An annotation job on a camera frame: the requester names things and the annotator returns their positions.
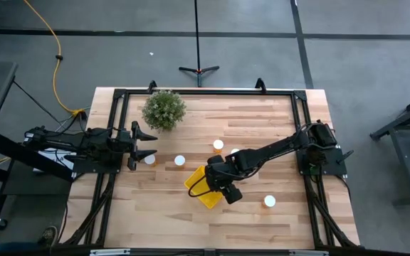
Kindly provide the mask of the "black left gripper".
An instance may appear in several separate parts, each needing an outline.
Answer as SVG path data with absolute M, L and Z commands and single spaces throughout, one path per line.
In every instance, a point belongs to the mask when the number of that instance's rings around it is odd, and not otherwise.
M 131 130 L 127 131 L 122 129 L 119 131 L 119 141 L 124 153 L 129 153 L 130 156 L 127 160 L 127 167 L 131 171 L 135 171 L 137 168 L 137 161 L 141 161 L 146 157 L 157 153 L 157 150 L 138 150 L 137 140 L 140 141 L 154 141 L 158 140 L 157 137 L 144 133 L 137 121 L 133 121 L 131 124 Z

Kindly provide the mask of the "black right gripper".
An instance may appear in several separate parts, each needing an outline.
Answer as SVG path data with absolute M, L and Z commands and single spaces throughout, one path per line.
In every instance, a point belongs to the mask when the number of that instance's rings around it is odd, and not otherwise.
M 224 161 L 221 155 L 207 160 L 205 177 L 210 191 L 220 192 L 228 204 L 243 198 L 241 191 L 233 184 L 234 181 L 241 181 L 243 175 L 238 172 L 231 161 Z

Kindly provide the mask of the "yellow plastic basket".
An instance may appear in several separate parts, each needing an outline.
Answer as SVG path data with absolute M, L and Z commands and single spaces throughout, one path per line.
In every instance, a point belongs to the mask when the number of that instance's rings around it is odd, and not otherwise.
M 223 198 L 221 192 L 212 191 L 206 182 L 205 166 L 199 166 L 193 174 L 184 182 L 188 189 L 188 195 L 197 198 L 208 209 L 214 208 Z

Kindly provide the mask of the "green potted plant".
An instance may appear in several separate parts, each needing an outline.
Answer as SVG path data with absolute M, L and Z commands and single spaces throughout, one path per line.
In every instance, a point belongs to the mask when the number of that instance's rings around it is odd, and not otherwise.
M 161 90 L 150 95 L 142 108 L 145 123 L 158 132 L 170 132 L 186 114 L 186 103 L 171 90 Z

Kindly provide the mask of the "black tripod stand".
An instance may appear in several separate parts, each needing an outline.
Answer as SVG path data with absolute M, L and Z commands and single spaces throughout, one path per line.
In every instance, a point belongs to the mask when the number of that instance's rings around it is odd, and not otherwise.
M 201 67 L 201 55 L 200 55 L 200 44 L 199 44 L 199 19 L 198 19 L 198 6 L 197 0 L 194 0 L 194 23 L 195 23 L 195 40 L 196 40 L 196 68 L 186 68 L 179 67 L 179 70 L 182 72 L 190 72 L 196 76 L 196 85 L 197 87 L 202 87 L 202 76 L 210 71 L 216 71 L 220 67 L 218 65 L 211 66 L 208 68 Z

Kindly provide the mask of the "white paper ream box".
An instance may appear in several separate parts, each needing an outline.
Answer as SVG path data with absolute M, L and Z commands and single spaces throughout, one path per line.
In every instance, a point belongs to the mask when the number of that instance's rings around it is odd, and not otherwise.
M 38 154 L 56 162 L 57 164 L 60 164 L 61 166 L 67 167 L 71 171 L 73 170 L 74 163 L 72 161 L 67 160 L 66 157 L 75 156 L 75 152 L 48 148 L 43 151 L 38 151 Z

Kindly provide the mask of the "person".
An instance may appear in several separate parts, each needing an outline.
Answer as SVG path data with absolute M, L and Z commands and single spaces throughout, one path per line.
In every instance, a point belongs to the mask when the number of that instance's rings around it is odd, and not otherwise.
M 58 240 L 58 229 L 48 226 L 36 242 L 4 242 L 0 243 L 0 252 L 36 250 L 51 247 Z

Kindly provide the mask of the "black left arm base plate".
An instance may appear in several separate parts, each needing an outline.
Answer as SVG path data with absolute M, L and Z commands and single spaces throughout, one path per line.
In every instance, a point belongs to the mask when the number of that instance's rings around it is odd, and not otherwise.
M 98 161 L 85 156 L 66 155 L 65 159 L 73 163 L 73 171 L 78 174 L 116 174 L 122 163 L 121 157 L 111 161 Z

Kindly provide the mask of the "black aluminium table frame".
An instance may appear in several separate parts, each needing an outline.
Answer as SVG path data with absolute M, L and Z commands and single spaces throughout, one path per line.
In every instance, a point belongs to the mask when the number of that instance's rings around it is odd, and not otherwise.
M 243 198 L 220 201 L 208 209 L 188 196 L 184 182 L 214 155 L 213 143 L 232 149 L 257 149 L 290 136 L 305 121 L 293 110 L 292 90 L 261 94 L 247 89 L 194 88 L 183 98 L 184 120 L 158 140 L 140 143 L 157 150 L 157 165 L 123 167 L 110 203 L 105 247 L 311 249 L 314 246 L 304 181 L 295 154 L 266 163 L 253 177 L 238 182 Z M 174 163 L 182 155 L 184 168 Z M 276 205 L 264 208 L 273 195 Z

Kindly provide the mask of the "silver metal bracket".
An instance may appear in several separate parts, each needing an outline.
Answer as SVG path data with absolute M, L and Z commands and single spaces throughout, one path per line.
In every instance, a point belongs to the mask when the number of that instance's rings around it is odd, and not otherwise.
M 129 248 L 99 249 L 91 250 L 89 256 L 128 256 L 131 254 Z
M 330 256 L 327 251 L 320 250 L 290 250 L 289 256 Z

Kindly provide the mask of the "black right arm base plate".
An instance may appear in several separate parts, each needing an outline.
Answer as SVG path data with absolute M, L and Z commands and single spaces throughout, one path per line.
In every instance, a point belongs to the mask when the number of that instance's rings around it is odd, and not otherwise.
M 296 152 L 298 169 L 301 175 L 307 176 L 345 176 L 347 175 L 345 160 L 353 153 L 353 150 L 344 153 L 341 148 L 301 149 Z

